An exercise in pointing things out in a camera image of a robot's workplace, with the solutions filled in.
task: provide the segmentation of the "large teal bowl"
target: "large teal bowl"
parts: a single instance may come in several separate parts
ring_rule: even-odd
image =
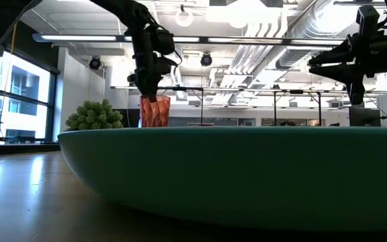
[[[140,210],[237,227],[387,229],[385,128],[124,128],[59,135],[75,175]]]

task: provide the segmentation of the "table surface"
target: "table surface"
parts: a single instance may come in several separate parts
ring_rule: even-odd
[[[387,241],[387,231],[266,231],[165,218],[106,202],[75,177],[60,152],[0,156],[0,242],[266,239]]]

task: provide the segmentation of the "faceted orange vase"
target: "faceted orange vase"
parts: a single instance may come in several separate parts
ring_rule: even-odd
[[[168,126],[170,100],[164,95],[142,95],[140,97],[141,126]]]

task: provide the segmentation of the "security camera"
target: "security camera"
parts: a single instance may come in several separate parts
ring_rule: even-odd
[[[99,70],[101,68],[101,61],[100,61],[100,56],[92,56],[92,60],[89,63],[89,67],[92,70]]]
[[[203,67],[208,67],[212,64],[213,59],[210,56],[210,53],[203,53],[202,58],[201,58],[201,65]]]

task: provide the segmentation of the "green plant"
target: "green plant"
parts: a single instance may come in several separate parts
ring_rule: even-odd
[[[123,128],[123,115],[119,111],[113,111],[107,99],[99,102],[86,101],[83,106],[77,108],[77,112],[71,114],[65,124],[69,130],[89,130],[100,128]]]

